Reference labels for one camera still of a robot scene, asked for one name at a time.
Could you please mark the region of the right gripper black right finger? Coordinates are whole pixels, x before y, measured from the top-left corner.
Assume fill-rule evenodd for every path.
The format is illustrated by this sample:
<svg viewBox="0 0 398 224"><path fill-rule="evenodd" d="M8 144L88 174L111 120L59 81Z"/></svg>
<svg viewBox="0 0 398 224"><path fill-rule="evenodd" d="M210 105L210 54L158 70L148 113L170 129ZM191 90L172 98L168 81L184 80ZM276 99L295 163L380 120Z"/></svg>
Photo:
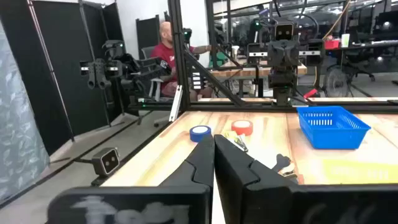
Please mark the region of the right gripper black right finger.
<svg viewBox="0 0 398 224"><path fill-rule="evenodd" d="M227 223L397 223L397 185L298 185L215 135Z"/></svg>

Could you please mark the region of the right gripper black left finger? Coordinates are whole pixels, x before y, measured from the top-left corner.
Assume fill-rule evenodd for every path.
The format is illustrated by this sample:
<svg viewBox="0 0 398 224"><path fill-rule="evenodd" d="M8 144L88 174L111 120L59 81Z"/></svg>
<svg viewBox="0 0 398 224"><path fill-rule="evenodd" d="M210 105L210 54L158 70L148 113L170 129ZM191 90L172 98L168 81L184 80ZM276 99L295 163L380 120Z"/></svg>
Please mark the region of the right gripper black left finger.
<svg viewBox="0 0 398 224"><path fill-rule="evenodd" d="M156 187L77 187L56 196L49 224L209 223L215 141L207 134Z"/></svg>

